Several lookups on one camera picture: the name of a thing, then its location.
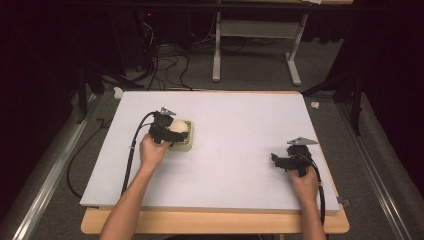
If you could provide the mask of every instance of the finger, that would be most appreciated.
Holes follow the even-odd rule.
[[[292,180],[299,177],[299,176],[297,176],[297,174],[294,170],[287,170],[287,172],[289,173],[289,176]]]

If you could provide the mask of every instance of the white tabletop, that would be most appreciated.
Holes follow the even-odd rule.
[[[317,140],[303,97],[291,93],[125,92],[80,202],[112,206],[119,199],[129,147],[141,119],[165,107],[194,124],[189,152],[168,151],[143,206],[159,208],[298,211],[287,173],[271,153],[287,157],[287,141]],[[148,131],[143,128],[138,139]],[[326,210],[339,210],[320,145],[310,145],[324,182]],[[134,154],[130,181],[140,166]]]

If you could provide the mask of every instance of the hand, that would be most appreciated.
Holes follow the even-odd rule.
[[[146,134],[140,142],[140,158],[142,167],[156,168],[165,156],[171,142],[157,144],[150,134]]]
[[[309,166],[306,175],[303,177],[299,177],[294,170],[289,170],[288,173],[300,203],[302,205],[316,204],[318,177],[314,168]]]

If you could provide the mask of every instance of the gray carpet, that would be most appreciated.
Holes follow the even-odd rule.
[[[267,42],[252,41],[255,42],[247,44],[240,51],[223,53],[220,83],[211,81],[212,49],[179,50],[177,54],[185,54],[190,59],[188,71],[183,75],[184,84],[193,89],[303,91],[325,79],[340,47],[340,43],[327,45],[315,42],[302,43],[296,56],[296,63],[303,85],[294,87],[290,82],[288,69],[282,55],[283,52],[289,51],[291,42],[285,40],[266,44]],[[239,46],[234,43],[227,45],[224,43],[223,47],[232,50],[238,49]],[[167,52],[176,54],[172,47],[162,49],[162,53]],[[171,62],[164,59],[160,61],[161,71],[158,71],[157,74],[160,80],[153,81],[152,89],[178,87],[171,82],[179,82],[179,76],[185,68],[185,58],[178,57],[176,66],[165,70],[169,63]],[[130,75],[137,74],[131,69],[129,72]],[[345,208],[350,231],[346,234],[332,235],[330,239],[397,239],[379,199],[376,197],[373,186],[370,184],[360,152],[350,134],[349,126],[340,114],[340,107],[334,104],[331,98],[325,96],[329,93],[321,94],[319,97],[306,98],[305,103],[308,106],[339,195],[350,202],[350,206]],[[320,108],[318,110],[311,108],[311,101],[319,101]],[[113,118],[118,104],[119,100],[113,99],[113,92],[108,87],[76,149],[98,130],[100,122],[96,120],[97,118]],[[364,132],[362,138],[378,168],[382,170],[382,179],[387,183],[398,208],[402,211],[401,215],[406,221],[411,238],[419,239],[420,236],[423,236],[424,219],[422,214],[417,214],[417,212],[424,212],[422,211],[423,199],[403,170],[378,122],[373,118],[372,109],[366,99],[362,105],[364,109],[361,114],[361,131]],[[101,130],[75,158],[71,169],[71,182],[80,193],[85,189],[106,134],[107,129]],[[54,159],[55,154],[51,153],[50,156]],[[25,209],[28,209],[31,204],[31,200],[41,186],[52,162],[54,161],[51,159],[40,161],[40,170],[34,171],[32,175],[32,179],[38,179],[38,183],[28,183],[27,185],[31,187],[27,187],[21,193],[9,213],[8,221],[2,223],[1,239],[12,238],[17,226],[22,221]],[[81,232],[80,225],[85,209],[78,203],[79,199],[70,192],[66,184],[66,175],[63,175],[31,239],[96,239],[97,236],[85,235]],[[156,237],[158,236],[140,234],[136,235],[135,239],[154,239]],[[286,239],[300,239],[300,235],[289,234],[286,235]]]

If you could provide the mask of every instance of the power cable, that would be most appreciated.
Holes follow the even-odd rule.
[[[107,129],[110,127],[110,123],[112,122],[112,119],[106,121],[103,118],[98,118],[97,121],[100,121],[100,126],[99,129],[97,129],[97,131],[95,131],[93,134],[91,134],[91,136],[78,148],[78,150],[75,152],[74,156],[71,158],[71,160],[69,161],[67,170],[66,170],[66,181],[68,184],[68,188],[69,190],[78,198],[82,198],[82,194],[78,193],[74,187],[72,186],[71,183],[71,168],[72,168],[72,164],[74,163],[76,157],[78,156],[78,154],[84,149],[84,147],[103,129]]]

